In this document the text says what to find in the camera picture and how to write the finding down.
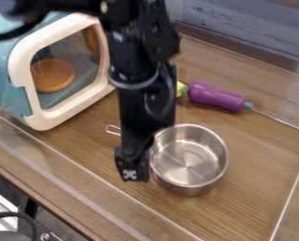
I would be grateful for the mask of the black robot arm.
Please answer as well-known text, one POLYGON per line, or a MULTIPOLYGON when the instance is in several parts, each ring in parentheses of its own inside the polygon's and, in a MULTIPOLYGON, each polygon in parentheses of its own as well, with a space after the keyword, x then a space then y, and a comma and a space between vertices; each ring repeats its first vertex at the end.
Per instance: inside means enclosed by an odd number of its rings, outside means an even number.
POLYGON ((118 88, 120 145, 115 148, 123 181, 150 180, 155 133, 176 118, 180 35, 164 0, 0 0, 0 14, 23 24, 0 33, 0 41, 32 30, 52 11, 96 17, 110 49, 108 79, 118 88))

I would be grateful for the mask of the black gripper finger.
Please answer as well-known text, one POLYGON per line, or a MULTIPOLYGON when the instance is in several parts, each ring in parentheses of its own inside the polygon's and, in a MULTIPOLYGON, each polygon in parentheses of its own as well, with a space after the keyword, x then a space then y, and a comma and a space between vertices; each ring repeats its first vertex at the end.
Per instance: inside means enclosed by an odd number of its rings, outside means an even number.
POLYGON ((123 157, 122 148, 115 148, 115 162, 120 179, 124 182, 150 181, 150 153, 144 152, 140 157, 128 162, 123 157))

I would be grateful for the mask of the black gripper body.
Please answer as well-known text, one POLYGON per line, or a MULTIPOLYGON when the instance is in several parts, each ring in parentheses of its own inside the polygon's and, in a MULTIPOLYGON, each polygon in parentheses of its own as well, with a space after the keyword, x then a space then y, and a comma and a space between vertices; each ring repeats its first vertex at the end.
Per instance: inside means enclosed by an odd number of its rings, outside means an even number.
POLYGON ((178 68, 166 62, 142 84, 114 81, 118 87, 120 145, 116 156, 140 157, 154 134, 175 123, 178 68))

